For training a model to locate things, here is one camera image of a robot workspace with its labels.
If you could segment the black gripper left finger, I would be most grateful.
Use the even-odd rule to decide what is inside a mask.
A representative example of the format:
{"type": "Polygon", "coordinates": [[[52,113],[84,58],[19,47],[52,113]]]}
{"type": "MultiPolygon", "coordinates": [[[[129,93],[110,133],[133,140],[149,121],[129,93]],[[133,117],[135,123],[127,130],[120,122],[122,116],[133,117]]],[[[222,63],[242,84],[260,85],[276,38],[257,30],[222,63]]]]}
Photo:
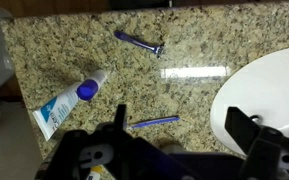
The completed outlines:
{"type": "Polygon", "coordinates": [[[127,127],[127,106],[119,104],[114,118],[114,126],[117,130],[125,130],[127,127]]]}

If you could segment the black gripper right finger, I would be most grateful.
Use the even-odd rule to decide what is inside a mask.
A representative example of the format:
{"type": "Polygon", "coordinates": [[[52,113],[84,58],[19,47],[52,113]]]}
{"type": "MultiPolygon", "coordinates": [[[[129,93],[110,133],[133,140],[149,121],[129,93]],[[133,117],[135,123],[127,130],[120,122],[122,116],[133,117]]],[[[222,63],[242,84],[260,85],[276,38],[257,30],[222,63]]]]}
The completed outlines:
{"type": "Polygon", "coordinates": [[[225,129],[244,154],[247,154],[260,127],[237,107],[229,107],[225,129]]]}

